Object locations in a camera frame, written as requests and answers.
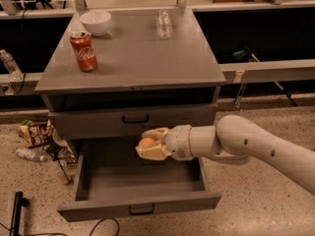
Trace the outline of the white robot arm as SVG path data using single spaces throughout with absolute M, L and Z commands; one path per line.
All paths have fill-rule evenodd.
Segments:
M 281 139 L 238 115 L 227 115 L 215 126 L 179 125 L 146 131 L 136 152 L 148 160 L 203 157 L 226 164 L 243 164 L 255 157 L 315 194 L 315 152 Z

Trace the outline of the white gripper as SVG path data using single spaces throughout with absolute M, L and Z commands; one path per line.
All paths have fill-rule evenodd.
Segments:
M 156 144 L 152 146 L 136 147 L 137 154 L 148 160 L 166 160 L 169 156 L 178 161 L 191 160 L 189 135 L 190 125 L 176 126 L 172 129 L 162 127 L 146 131 L 142 138 L 151 138 L 155 141 L 163 141 L 165 146 Z

